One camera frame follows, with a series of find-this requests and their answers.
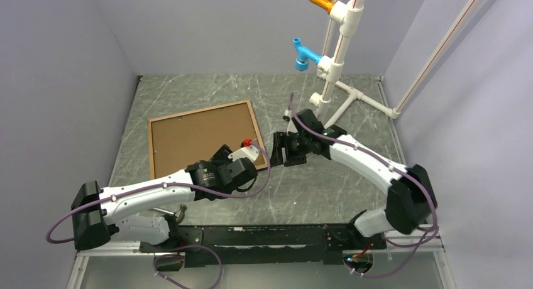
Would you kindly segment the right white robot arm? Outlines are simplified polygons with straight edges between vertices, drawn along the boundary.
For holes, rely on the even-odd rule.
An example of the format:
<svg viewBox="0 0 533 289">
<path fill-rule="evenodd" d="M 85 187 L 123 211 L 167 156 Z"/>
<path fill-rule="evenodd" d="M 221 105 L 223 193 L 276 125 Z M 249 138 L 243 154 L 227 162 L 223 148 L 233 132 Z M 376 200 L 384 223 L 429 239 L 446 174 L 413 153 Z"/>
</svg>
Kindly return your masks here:
<svg viewBox="0 0 533 289">
<path fill-rule="evenodd" d="M 302 165 L 313 153 L 354 170 L 386 195 L 383 207 L 364 210 L 348 222 L 350 246 L 362 248 L 372 236 L 388 231 L 411 234 L 427 217 L 436 217 L 437 200 L 424 167 L 379 155 L 343 128 L 324 127 L 310 109 L 297 114 L 286 110 L 283 118 L 290 129 L 274 133 L 271 166 Z"/>
</svg>

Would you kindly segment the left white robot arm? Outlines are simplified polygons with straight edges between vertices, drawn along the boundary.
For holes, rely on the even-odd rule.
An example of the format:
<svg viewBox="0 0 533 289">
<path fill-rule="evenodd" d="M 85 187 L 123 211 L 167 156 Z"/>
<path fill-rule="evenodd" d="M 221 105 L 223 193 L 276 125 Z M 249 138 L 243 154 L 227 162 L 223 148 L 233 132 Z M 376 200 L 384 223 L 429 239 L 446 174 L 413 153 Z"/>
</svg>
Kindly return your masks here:
<svg viewBox="0 0 533 289">
<path fill-rule="evenodd" d="M 90 250 L 115 238 L 173 251 L 181 240 L 177 218 L 149 218 L 139 213 L 172 203 L 236 197 L 244 191 L 243 185 L 256 179 L 255 161 L 261 156 L 261 149 L 253 144 L 236 151 L 222 145 L 210 160 L 165 177 L 121 187 L 102 188 L 96 181 L 86 182 L 71 205 L 74 247 Z"/>
</svg>

